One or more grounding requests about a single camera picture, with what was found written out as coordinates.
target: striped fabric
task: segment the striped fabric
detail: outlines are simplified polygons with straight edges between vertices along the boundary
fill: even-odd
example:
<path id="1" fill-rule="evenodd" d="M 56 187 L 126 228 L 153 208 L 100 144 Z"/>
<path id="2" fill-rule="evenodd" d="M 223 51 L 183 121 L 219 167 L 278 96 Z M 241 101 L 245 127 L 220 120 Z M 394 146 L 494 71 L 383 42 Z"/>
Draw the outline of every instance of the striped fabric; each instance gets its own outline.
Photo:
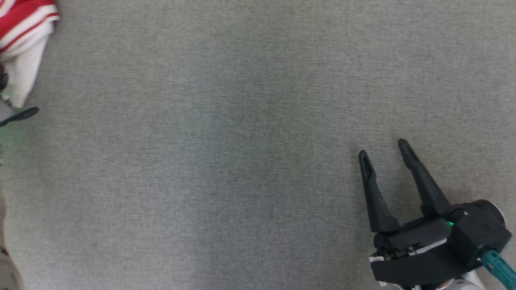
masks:
<path id="1" fill-rule="evenodd" d="M 53 0 L 0 0 L 0 62 L 10 81 L 4 95 L 22 107 L 34 85 L 53 22 L 59 19 Z"/>

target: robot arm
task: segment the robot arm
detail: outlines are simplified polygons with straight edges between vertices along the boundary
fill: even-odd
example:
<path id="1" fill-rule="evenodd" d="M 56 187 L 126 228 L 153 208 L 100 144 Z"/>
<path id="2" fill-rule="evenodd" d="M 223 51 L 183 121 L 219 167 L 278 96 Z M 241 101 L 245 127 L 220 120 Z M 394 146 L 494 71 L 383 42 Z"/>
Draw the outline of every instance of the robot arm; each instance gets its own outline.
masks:
<path id="1" fill-rule="evenodd" d="M 502 213 L 486 200 L 451 205 L 409 143 L 401 139 L 398 145 L 414 176 L 423 217 L 399 225 L 380 193 L 367 153 L 360 152 L 370 229 L 377 233 L 377 251 L 370 257 L 375 279 L 382 285 L 422 290 L 473 289 L 466 287 L 469 280 L 470 287 L 483 289 L 473 279 L 474 270 L 486 254 L 500 253 L 511 238 Z"/>

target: red and white striped cloth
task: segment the red and white striped cloth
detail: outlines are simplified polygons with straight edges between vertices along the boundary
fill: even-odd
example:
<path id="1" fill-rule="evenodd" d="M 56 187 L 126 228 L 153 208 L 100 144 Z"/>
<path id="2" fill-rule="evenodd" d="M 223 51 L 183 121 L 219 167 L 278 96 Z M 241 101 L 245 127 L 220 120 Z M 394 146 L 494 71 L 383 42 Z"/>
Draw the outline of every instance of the red and white striped cloth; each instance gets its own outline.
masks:
<path id="1" fill-rule="evenodd" d="M 0 62 L 9 74 L 3 95 L 22 107 L 32 90 L 54 21 L 54 0 L 0 0 Z"/>

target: gray carpet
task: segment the gray carpet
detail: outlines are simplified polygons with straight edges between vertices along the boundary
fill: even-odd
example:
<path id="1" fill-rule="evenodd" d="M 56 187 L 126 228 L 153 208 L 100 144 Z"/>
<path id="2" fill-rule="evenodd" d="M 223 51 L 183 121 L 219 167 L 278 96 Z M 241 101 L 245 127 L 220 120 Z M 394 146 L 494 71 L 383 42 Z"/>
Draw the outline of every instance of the gray carpet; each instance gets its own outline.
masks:
<path id="1" fill-rule="evenodd" d="M 516 219 L 514 1 L 59 9 L 41 113 L 0 130 L 27 289 L 379 289 L 358 152 L 411 220 L 398 138 L 452 202 Z"/>

